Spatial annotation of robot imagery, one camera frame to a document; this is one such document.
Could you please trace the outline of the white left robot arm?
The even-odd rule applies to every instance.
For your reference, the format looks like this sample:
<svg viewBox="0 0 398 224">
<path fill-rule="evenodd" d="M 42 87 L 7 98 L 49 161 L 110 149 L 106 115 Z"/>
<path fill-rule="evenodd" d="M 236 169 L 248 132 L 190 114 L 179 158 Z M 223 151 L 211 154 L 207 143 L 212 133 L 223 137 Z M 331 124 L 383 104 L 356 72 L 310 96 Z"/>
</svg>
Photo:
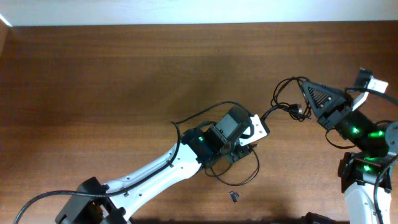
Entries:
<svg viewBox="0 0 398 224">
<path fill-rule="evenodd" d="M 139 170 L 100 183 L 91 177 L 81 183 L 55 218 L 56 223 L 132 223 L 132 216 L 172 185 L 210 169 L 222 157 L 230 164 L 252 153 L 253 143 L 269 134 L 256 114 L 232 107 L 219 122 L 204 121 L 178 133 L 163 156 Z"/>
</svg>

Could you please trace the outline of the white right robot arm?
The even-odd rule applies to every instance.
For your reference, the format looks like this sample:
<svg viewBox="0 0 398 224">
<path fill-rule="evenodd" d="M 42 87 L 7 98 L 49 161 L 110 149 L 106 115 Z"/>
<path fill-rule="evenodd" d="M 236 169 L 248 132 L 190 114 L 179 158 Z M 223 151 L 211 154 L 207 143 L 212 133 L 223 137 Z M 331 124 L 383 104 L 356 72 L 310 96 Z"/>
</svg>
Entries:
<svg viewBox="0 0 398 224">
<path fill-rule="evenodd" d="M 359 149 L 346 152 L 338 167 L 350 223 L 390 223 L 392 168 L 397 162 L 397 122 L 374 123 L 359 107 L 370 93 L 397 104 L 386 95 L 387 82 L 371 78 L 338 90 L 306 81 L 303 94 L 327 131 L 335 130 Z"/>
</svg>

